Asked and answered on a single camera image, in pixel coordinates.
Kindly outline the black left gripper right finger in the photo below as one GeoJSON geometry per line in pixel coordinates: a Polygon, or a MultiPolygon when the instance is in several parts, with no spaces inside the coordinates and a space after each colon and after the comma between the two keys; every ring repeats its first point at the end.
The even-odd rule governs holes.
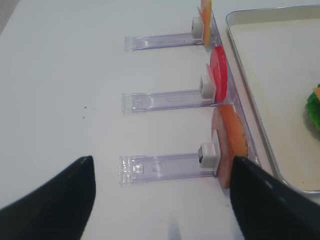
{"type": "Polygon", "coordinates": [[[246,240],[318,240],[320,206],[249,159],[233,159],[231,206],[246,240]]]}

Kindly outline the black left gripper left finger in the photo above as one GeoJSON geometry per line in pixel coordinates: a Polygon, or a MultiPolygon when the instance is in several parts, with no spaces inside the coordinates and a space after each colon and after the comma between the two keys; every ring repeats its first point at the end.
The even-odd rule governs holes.
{"type": "Polygon", "coordinates": [[[79,240],[95,198],[94,159],[80,157],[38,189],[0,210],[0,238],[79,240]]]}

